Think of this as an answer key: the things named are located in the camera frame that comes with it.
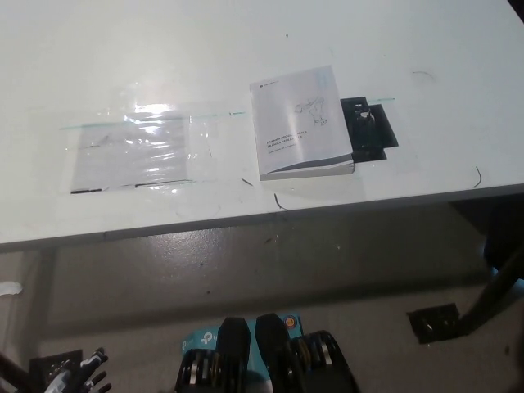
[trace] white table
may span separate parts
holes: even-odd
[[[524,184],[524,25],[504,0],[3,2],[0,49],[3,251]],[[341,97],[387,98],[400,146],[353,175],[259,182],[249,83],[326,64]],[[188,102],[246,112],[216,122],[211,180],[68,193],[62,126]]]

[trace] concrete floor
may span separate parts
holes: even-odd
[[[0,298],[1,348],[26,366],[104,346],[114,392],[164,393],[193,329],[298,311],[306,332],[335,336],[363,393],[524,391],[518,290],[454,341],[420,346],[405,315],[467,310],[488,275],[483,240],[448,206],[424,206],[4,254],[0,281],[24,291]]]

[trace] white paper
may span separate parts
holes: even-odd
[[[17,295],[22,292],[22,286],[18,282],[0,282],[0,296]]]
[[[260,174],[353,152],[331,66],[251,84]]]

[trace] line drawing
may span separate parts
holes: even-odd
[[[328,121],[324,119],[324,97],[315,97],[313,99],[308,98],[308,101],[304,104],[298,104],[295,107],[295,113],[303,113],[308,111],[313,116],[314,124],[325,125]]]

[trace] manual cover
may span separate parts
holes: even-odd
[[[260,180],[353,173],[331,66],[266,79],[250,90]]]

